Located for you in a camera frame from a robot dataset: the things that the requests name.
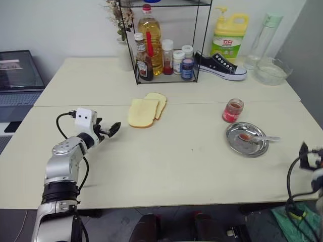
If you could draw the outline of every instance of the cooking oil bottle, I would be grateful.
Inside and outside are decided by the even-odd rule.
[[[151,57],[152,70],[155,76],[163,72],[163,50],[160,42],[159,22],[151,15],[151,7],[145,4],[142,8],[143,17],[138,23],[138,32],[143,33],[146,49]]]

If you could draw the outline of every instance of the white table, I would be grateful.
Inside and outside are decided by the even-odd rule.
[[[169,104],[226,103],[231,98],[244,102],[300,100],[287,82],[266,86],[252,72],[242,82],[200,72],[198,83],[136,85],[134,73],[121,71],[116,58],[68,58],[35,106],[130,105],[133,98],[143,98],[148,92],[164,94]]]
[[[37,208],[51,149],[63,139],[55,118],[75,108],[31,109],[0,156],[0,208]],[[282,137],[257,158],[227,144],[223,103],[167,104],[148,129],[127,124],[127,105],[86,108],[98,112],[103,126],[122,126],[87,155],[89,177],[78,197],[83,209],[285,201],[287,171],[302,142],[323,144],[323,131],[300,102],[245,103],[240,121]],[[61,127],[75,135],[73,119],[63,117]],[[82,162],[79,180],[84,171]],[[310,191],[310,180],[311,172],[296,167],[292,191]]]

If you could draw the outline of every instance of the black sneaker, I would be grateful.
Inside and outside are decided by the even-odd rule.
[[[219,53],[203,56],[201,52],[196,52],[195,61],[201,71],[216,74],[226,80],[242,81],[247,77],[246,69],[232,64]]]

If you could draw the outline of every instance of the white sole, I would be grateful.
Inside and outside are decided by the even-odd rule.
[[[201,66],[201,65],[198,65],[198,66],[199,66],[200,70],[203,72],[215,74],[219,77],[222,77],[223,79],[230,80],[230,81],[242,81],[242,80],[246,79],[246,77],[247,77],[247,72],[244,74],[232,75],[232,74],[225,74],[222,72],[218,72],[214,69],[211,69],[211,68],[208,68],[205,66]]]

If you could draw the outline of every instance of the clear glass bowl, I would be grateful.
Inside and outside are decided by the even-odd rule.
[[[257,81],[265,85],[280,85],[292,73],[292,69],[279,59],[262,58],[255,69]]]

